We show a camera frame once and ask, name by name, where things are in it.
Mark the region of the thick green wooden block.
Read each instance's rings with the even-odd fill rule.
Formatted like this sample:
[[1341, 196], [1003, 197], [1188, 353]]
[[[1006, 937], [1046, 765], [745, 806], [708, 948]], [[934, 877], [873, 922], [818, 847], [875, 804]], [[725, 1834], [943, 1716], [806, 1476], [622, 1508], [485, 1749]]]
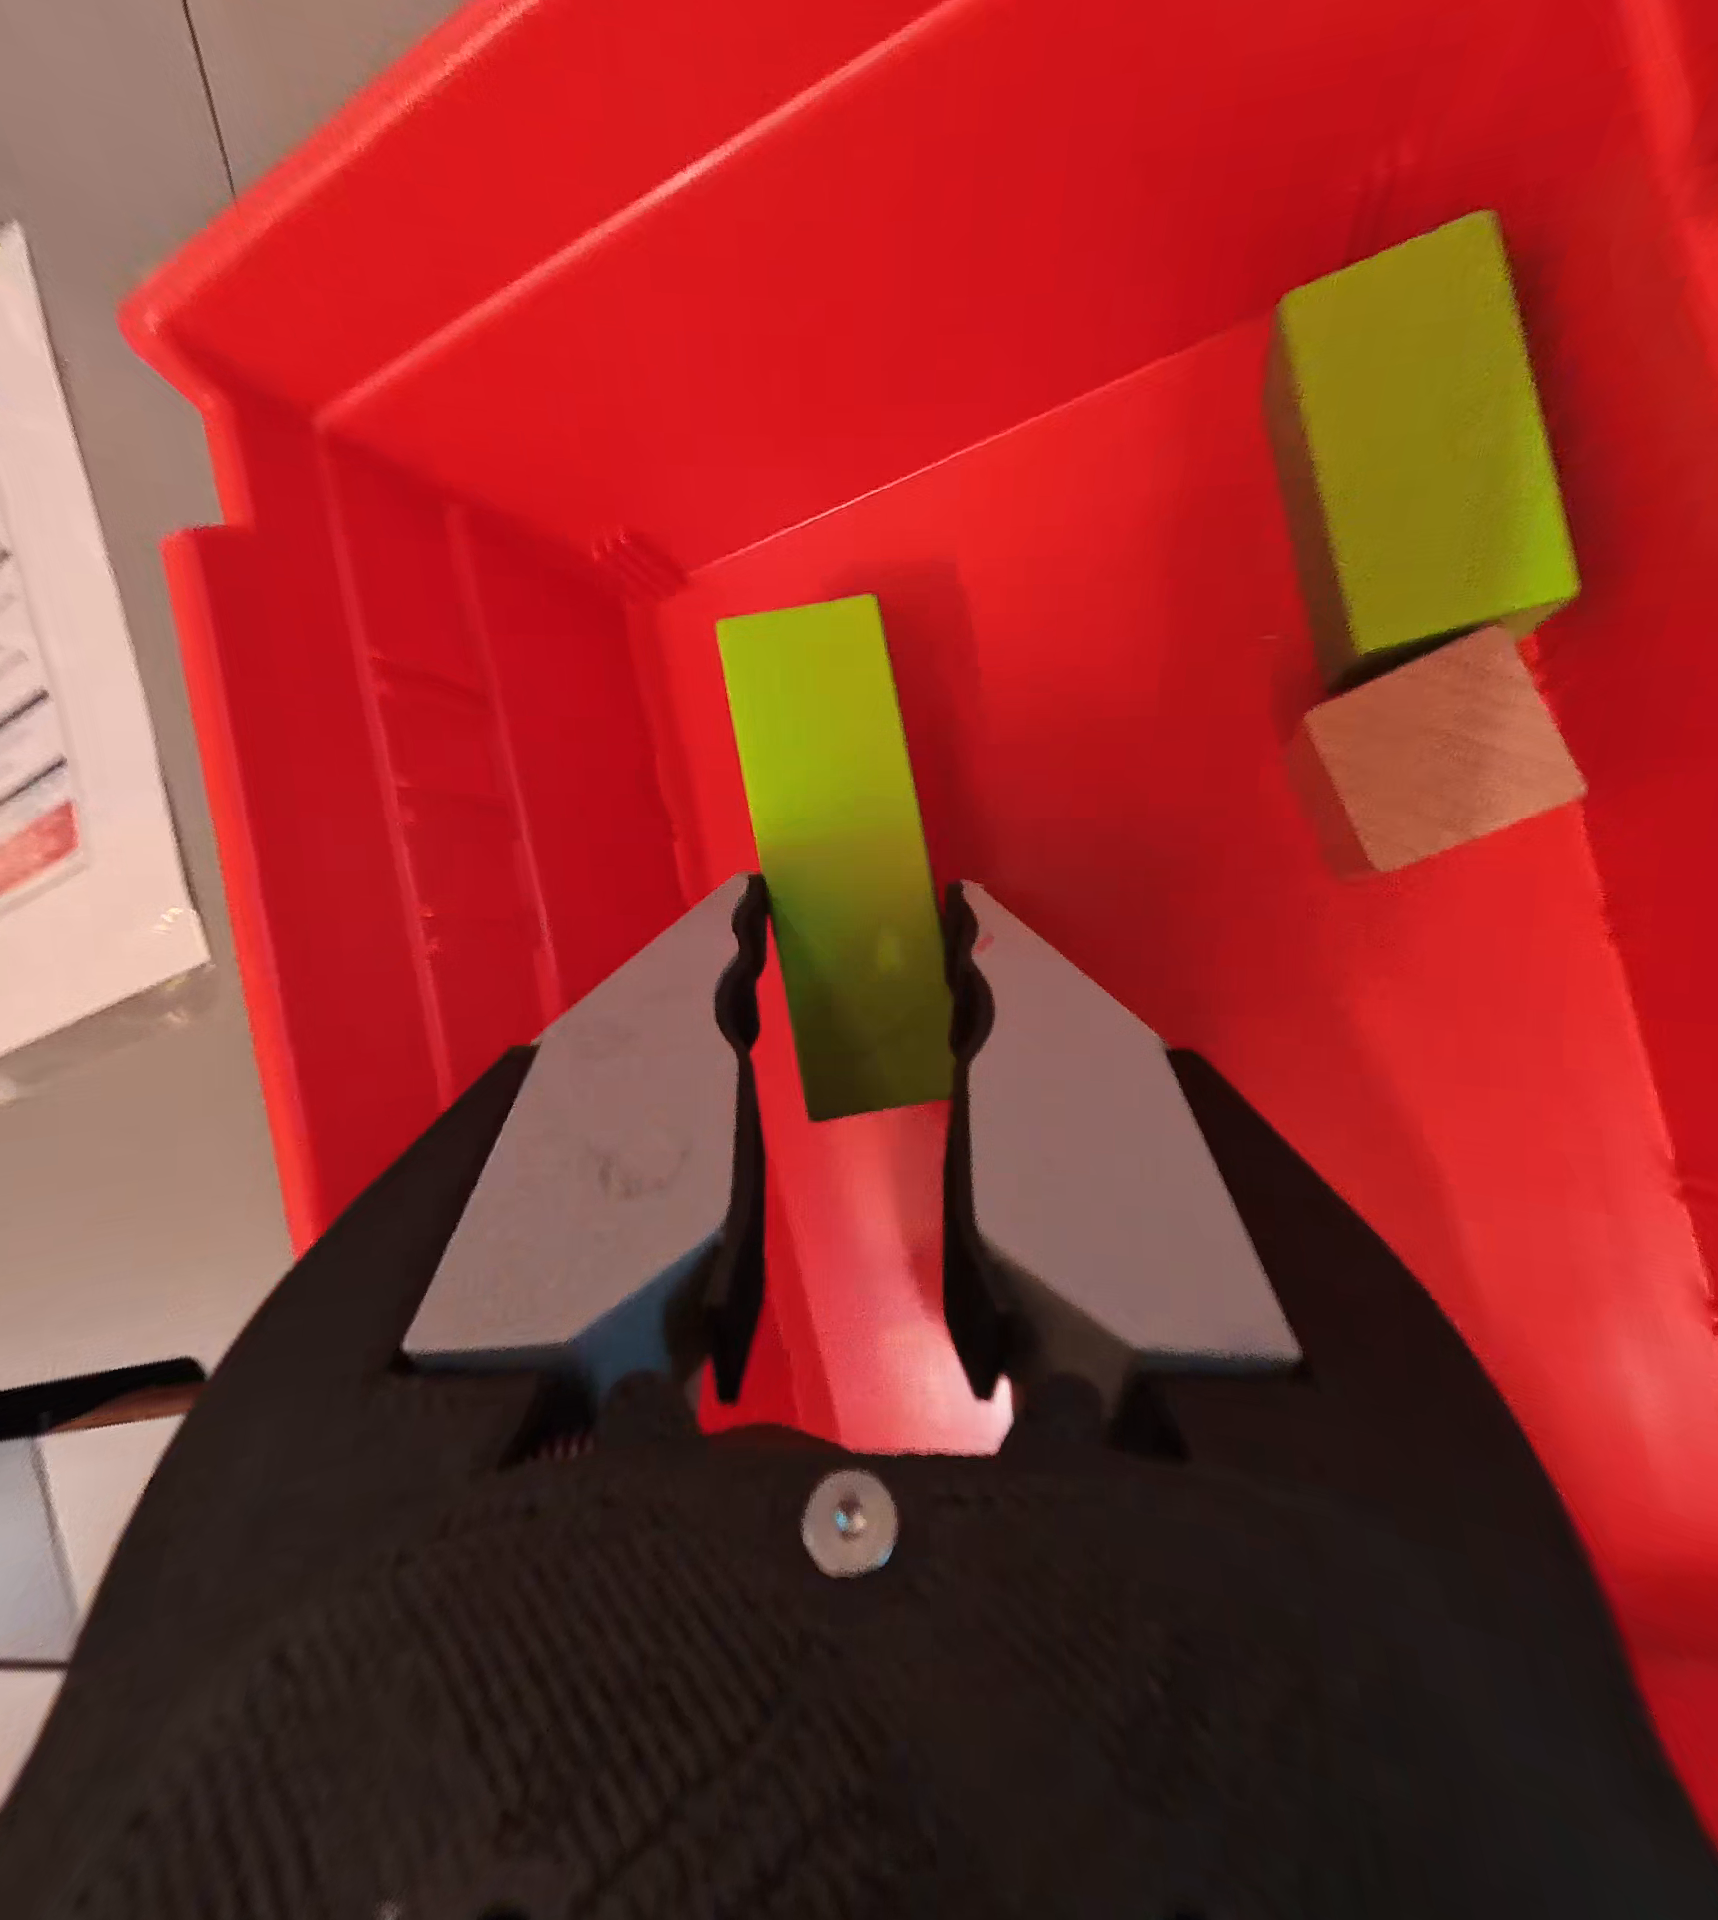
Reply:
[[1262, 406], [1313, 656], [1347, 691], [1582, 574], [1502, 223], [1469, 209], [1285, 291]]

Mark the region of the red plastic bin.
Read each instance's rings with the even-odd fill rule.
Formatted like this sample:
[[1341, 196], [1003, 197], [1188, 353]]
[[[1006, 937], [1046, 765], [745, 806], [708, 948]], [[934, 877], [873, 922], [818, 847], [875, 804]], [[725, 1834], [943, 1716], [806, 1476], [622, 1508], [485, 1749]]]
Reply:
[[[1335, 875], [1278, 299], [1495, 213], [1582, 808]], [[295, 1248], [752, 849], [873, 593], [928, 845], [1448, 1307], [1718, 1839], [1718, 3], [467, 3], [125, 299]]]

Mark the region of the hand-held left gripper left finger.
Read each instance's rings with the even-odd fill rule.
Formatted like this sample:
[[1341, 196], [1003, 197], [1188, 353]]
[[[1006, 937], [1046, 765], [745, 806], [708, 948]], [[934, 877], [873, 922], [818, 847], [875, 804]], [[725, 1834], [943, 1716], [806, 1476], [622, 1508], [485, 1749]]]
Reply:
[[439, 1371], [633, 1374], [744, 1389], [766, 1302], [754, 1050], [772, 904], [710, 891], [538, 1038], [403, 1337]]

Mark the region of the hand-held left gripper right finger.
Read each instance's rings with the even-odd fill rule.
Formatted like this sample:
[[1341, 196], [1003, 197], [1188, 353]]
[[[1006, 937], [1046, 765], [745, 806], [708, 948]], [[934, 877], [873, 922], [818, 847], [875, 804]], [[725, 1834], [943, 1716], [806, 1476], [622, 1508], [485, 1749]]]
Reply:
[[941, 906], [941, 1316], [980, 1399], [1301, 1358], [1167, 1045], [980, 881]]

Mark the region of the natural wooden cube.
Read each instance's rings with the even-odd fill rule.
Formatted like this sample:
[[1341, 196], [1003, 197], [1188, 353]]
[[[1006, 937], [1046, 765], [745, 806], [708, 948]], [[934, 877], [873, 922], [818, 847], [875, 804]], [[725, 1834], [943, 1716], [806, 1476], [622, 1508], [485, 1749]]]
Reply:
[[1500, 625], [1310, 705], [1285, 772], [1344, 877], [1402, 871], [1587, 794], [1517, 636]]

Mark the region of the laminated paper sheet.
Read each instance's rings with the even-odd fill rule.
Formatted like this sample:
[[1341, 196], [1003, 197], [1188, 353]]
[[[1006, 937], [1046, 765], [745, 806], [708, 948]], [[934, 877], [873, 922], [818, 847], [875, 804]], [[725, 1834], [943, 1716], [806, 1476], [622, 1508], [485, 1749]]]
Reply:
[[203, 971], [27, 240], [0, 228], [0, 1065]]

